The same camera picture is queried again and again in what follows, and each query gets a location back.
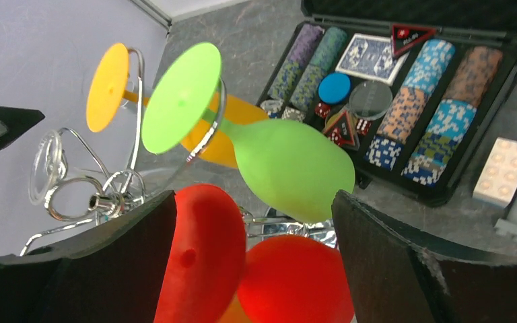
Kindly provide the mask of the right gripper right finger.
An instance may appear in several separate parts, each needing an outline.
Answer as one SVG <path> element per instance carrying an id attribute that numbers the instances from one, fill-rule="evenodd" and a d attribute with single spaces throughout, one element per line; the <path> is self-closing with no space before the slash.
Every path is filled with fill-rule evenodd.
<path id="1" fill-rule="evenodd" d="M 343 190 L 332 215 L 358 322 L 517 322 L 517 256 L 439 238 Z"/>

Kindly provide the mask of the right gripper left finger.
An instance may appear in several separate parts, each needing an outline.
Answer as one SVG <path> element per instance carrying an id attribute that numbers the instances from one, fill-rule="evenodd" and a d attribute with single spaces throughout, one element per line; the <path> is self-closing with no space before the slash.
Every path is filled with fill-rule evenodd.
<path id="1" fill-rule="evenodd" d="M 0 256 L 0 322 L 152 322 L 176 225 L 169 190 L 25 256 Z"/>

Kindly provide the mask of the red plastic wine glass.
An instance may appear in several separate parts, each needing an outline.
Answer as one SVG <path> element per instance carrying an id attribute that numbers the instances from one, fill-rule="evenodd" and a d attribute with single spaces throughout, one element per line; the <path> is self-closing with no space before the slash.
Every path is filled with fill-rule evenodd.
<path id="1" fill-rule="evenodd" d="M 338 250 L 292 235 L 247 248 L 237 204 L 211 184 L 183 188 L 175 201 L 176 228 L 156 322 L 217 322 L 235 293 L 252 322 L 352 320 Z"/>

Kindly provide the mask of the green plastic wine glass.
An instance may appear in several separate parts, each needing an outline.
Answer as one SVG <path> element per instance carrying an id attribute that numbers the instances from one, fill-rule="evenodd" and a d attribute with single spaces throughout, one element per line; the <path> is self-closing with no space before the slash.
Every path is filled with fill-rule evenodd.
<path id="1" fill-rule="evenodd" d="M 268 206 L 298 221 L 329 219 L 340 190 L 352 192 L 355 169 L 348 154 L 312 127 L 295 120 L 213 123 L 230 138 L 246 185 Z"/>

